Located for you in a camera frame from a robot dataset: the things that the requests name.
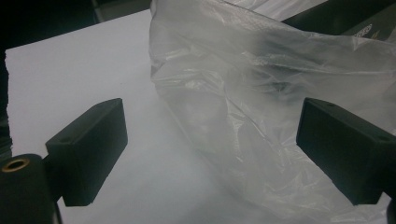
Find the black object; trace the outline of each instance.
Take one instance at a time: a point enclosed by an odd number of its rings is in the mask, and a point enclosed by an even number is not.
[[[396,137],[390,133],[338,105],[306,98],[297,145],[353,204],[377,203],[383,191],[395,199]]]
[[[328,0],[282,22],[325,35],[386,40],[396,27],[396,0]]]
[[[92,203],[128,143],[122,100],[90,108],[47,142],[49,155],[0,163],[0,223],[60,223],[56,202]]]

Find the crumpled plastic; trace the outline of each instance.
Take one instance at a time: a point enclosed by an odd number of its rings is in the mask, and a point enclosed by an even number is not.
[[[396,134],[396,45],[302,32],[237,2],[152,3],[151,80],[184,134],[281,223],[385,223],[389,197],[353,206],[296,134],[305,97]]]

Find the wrinkle in plastic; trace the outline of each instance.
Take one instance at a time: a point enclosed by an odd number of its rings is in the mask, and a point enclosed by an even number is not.
[[[295,138],[305,97],[396,134],[396,45],[302,32],[241,6],[153,1],[151,80],[180,128],[229,186],[283,222],[384,223],[388,196],[353,206]]]

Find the dark floor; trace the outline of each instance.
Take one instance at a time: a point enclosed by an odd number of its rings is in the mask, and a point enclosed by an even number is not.
[[[20,0],[0,7],[0,161],[11,156],[6,49],[62,35],[149,8],[151,0]]]

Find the plastic bag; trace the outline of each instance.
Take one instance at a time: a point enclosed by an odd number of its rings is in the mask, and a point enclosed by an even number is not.
[[[302,32],[220,0],[151,10],[151,80],[229,186],[283,223],[386,222],[387,195],[352,206],[295,138],[305,97],[396,134],[396,45]]]

